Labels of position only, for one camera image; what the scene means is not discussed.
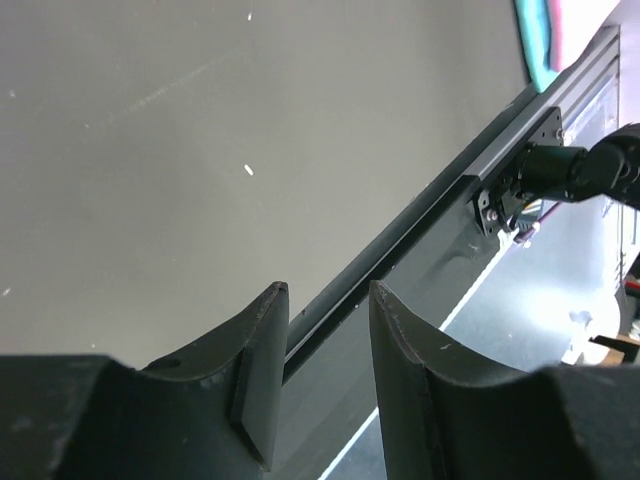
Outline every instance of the metal frame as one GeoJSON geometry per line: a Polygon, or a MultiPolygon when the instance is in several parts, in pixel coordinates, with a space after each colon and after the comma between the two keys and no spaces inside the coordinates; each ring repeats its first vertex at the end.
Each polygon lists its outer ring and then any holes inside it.
{"type": "Polygon", "coordinates": [[[497,239],[480,238],[469,204],[473,194],[549,107],[571,116],[618,63],[619,30],[606,29],[545,94],[525,90],[293,319],[274,468],[266,478],[318,478],[374,410],[369,283],[383,280],[439,326],[499,248],[497,239]],[[469,240],[482,246],[475,255],[460,248],[469,240]]]}

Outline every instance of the scratch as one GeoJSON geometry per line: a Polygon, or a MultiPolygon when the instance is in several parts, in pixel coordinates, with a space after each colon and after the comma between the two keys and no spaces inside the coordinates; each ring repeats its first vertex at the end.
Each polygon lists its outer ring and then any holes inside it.
{"type": "MultiPolygon", "coordinates": [[[[150,93],[146,97],[143,97],[143,98],[135,101],[134,103],[129,105],[127,108],[125,108],[124,111],[122,112],[122,114],[123,115],[130,115],[130,114],[135,113],[135,112],[137,112],[139,110],[142,110],[143,108],[148,106],[150,103],[156,101],[160,97],[163,97],[163,96],[167,95],[168,93],[170,93],[170,92],[172,92],[174,90],[177,90],[178,88],[181,88],[181,87],[184,87],[184,86],[188,85],[196,77],[202,75],[206,71],[211,70],[213,67],[218,66],[219,64],[227,61],[229,58],[232,58],[232,57],[234,57],[236,55],[237,55],[237,52],[234,50],[234,51],[228,52],[225,55],[222,55],[221,57],[214,58],[213,60],[210,60],[207,63],[203,63],[198,68],[196,68],[195,70],[190,71],[189,73],[187,73],[183,77],[180,77],[176,81],[171,82],[171,83],[169,83],[167,85],[164,85],[164,86],[158,88],[157,90],[155,90],[154,92],[150,93]]],[[[112,123],[112,122],[113,122],[113,118],[110,117],[109,123],[112,123]]]]}

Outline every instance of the black cylinder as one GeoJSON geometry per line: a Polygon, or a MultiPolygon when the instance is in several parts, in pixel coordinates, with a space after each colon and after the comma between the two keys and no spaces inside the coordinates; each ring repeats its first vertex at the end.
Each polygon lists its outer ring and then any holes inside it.
{"type": "Polygon", "coordinates": [[[586,154],[581,147],[534,146],[524,150],[517,159],[521,191],[529,197],[571,201],[567,188],[572,167],[586,154]]]}

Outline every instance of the screw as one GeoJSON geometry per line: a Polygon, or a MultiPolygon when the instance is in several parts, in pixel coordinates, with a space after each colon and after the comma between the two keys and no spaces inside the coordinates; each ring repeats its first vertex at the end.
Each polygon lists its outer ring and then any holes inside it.
{"type": "Polygon", "coordinates": [[[491,209],[487,210],[486,219],[489,222],[495,222],[496,220],[498,220],[498,212],[491,209]]]}

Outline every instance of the white wall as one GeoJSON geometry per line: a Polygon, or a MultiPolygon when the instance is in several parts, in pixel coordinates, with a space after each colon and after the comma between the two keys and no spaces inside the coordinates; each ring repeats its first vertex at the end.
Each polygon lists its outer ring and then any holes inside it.
{"type": "Polygon", "coordinates": [[[640,1],[622,0],[609,22],[621,26],[620,124],[640,122],[640,1]]]}

